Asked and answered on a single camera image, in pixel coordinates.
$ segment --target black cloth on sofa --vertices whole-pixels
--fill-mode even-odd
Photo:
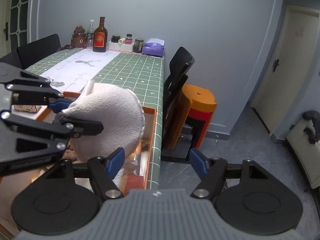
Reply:
[[[310,110],[304,112],[302,117],[304,120],[311,120],[313,123],[313,128],[315,129],[316,134],[314,134],[314,132],[308,127],[306,127],[303,131],[307,133],[309,143],[315,144],[320,140],[320,113]]]

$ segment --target brown liquor bottle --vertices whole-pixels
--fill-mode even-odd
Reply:
[[[105,17],[100,17],[99,27],[95,29],[93,35],[93,51],[95,52],[106,52],[107,51],[107,40],[108,31],[104,27]]]

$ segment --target stacked stool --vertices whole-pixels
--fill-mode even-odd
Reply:
[[[199,148],[216,107],[214,95],[209,90],[185,84],[169,111],[163,149],[174,148],[184,124],[192,127],[190,149]],[[189,152],[185,161],[189,161]]]

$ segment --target white door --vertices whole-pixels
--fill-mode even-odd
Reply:
[[[0,57],[27,44],[28,1],[0,0]]]
[[[284,17],[269,66],[251,103],[270,134],[280,124],[305,79],[319,33],[319,11],[287,6]]]

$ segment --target white cloth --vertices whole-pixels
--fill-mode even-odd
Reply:
[[[82,136],[70,140],[81,162],[95,156],[109,156],[118,147],[126,156],[142,139],[145,118],[137,96],[129,89],[89,81],[83,94],[62,112],[67,117],[99,121],[103,131],[96,136]]]

